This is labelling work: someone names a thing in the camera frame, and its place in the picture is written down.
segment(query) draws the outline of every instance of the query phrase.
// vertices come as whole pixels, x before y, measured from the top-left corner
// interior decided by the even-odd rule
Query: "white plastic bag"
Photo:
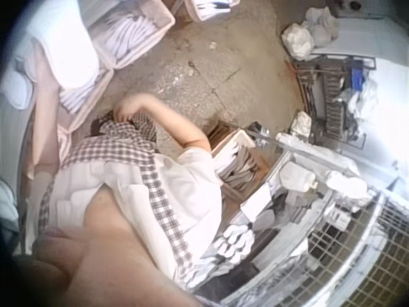
[[[315,47],[325,47],[331,42],[331,34],[321,25],[316,24],[309,28],[314,39]]]
[[[306,138],[311,133],[311,117],[304,111],[300,111],[295,116],[291,124],[291,134],[300,135]]]
[[[310,32],[299,24],[292,24],[281,35],[288,52],[295,59],[306,59],[314,49],[314,39]]]
[[[322,16],[318,21],[331,35],[331,39],[336,39],[339,32],[339,21],[331,15],[330,9],[326,6],[323,9]]]
[[[309,8],[302,25],[310,31],[316,47],[327,46],[338,37],[339,21],[331,15],[328,7]]]
[[[355,118],[368,120],[378,105],[378,84],[370,78],[365,80],[353,113]]]

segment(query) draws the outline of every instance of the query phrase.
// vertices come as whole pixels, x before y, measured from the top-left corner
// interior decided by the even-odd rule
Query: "white garment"
[[[96,79],[99,62],[77,0],[44,1],[27,26],[42,45],[58,83],[80,88]]]
[[[156,154],[155,164],[195,262],[212,243],[221,222],[221,191],[212,155],[190,148],[176,161]],[[38,235],[40,202],[50,180],[40,173],[33,182],[26,227],[28,253]],[[112,189],[122,213],[141,236],[158,268],[167,277],[178,278],[171,245],[153,215],[148,188],[137,166],[94,161],[60,170],[50,198],[49,226],[82,226],[85,210],[103,184]]]

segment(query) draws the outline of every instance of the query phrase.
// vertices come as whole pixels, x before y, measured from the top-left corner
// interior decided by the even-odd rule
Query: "checkered apron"
[[[137,114],[132,123],[114,123],[112,112],[99,119],[99,136],[83,140],[66,157],[61,169],[75,163],[105,161],[133,164],[141,170],[143,184],[149,190],[153,213],[171,244],[182,280],[192,268],[192,255],[183,232],[159,180],[154,153],[156,130],[144,114]],[[40,204],[38,229],[42,233],[49,222],[49,203],[54,181],[48,186]]]

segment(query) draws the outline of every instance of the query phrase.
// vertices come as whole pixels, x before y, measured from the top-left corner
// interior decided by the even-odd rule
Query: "hand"
[[[36,83],[38,89],[49,92],[58,91],[59,84],[51,71],[48,59],[39,43],[34,44],[34,54],[36,61]]]
[[[114,121],[117,123],[129,122],[135,113],[143,111],[145,102],[152,96],[147,93],[126,96],[114,109]]]

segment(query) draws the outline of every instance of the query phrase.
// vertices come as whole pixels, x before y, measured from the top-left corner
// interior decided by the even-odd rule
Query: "stack of white towels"
[[[94,30],[98,40],[117,60],[157,31],[151,19],[141,12],[118,11],[110,14]]]
[[[86,103],[95,86],[106,73],[107,70],[100,65],[100,69],[98,70],[98,74],[94,81],[90,80],[83,87],[74,90],[61,89],[59,92],[59,101],[68,110],[68,112],[75,114]]]

